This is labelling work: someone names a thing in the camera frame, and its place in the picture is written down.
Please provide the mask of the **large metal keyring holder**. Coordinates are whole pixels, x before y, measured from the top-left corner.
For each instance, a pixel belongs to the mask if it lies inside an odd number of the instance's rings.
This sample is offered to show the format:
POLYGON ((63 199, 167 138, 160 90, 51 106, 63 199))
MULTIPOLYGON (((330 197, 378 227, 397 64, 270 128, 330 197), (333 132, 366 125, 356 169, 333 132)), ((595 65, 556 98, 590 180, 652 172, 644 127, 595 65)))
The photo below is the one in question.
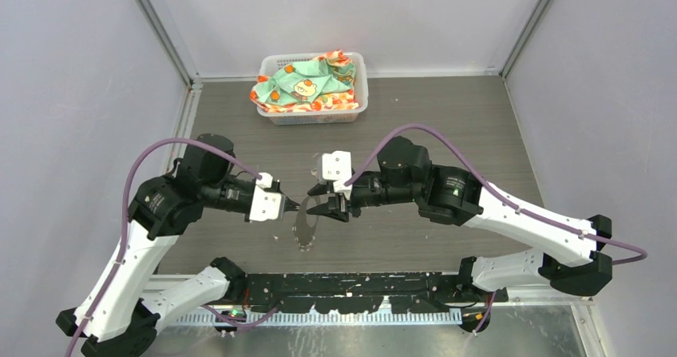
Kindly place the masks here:
POLYGON ((320 199, 317 196, 307 196, 299 206, 299 210, 295 217, 295 223, 292 226, 292 233, 295 242, 301 252, 310 251, 315 242, 315 232, 319 223, 319 217, 309 215, 307 209, 309 203, 319 204, 320 199))

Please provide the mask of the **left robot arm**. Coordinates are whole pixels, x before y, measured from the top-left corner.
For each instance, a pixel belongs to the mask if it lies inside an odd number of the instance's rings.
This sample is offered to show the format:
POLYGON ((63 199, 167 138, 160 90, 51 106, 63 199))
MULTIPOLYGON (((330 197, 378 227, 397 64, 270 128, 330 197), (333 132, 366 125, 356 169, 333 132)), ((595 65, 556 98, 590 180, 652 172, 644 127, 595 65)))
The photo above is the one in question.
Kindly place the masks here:
POLYGON ((238 303, 247 290, 244 270, 227 258, 156 294, 145 292, 159 263, 207 208, 234 212, 247 222, 279 220, 299 204, 270 174, 242 166, 233 142, 207 133, 185 141, 172 169, 133 188, 125 184, 121 238, 83 303, 61 311, 58 327, 70 338, 66 354, 138 356, 178 318, 221 299, 238 303))

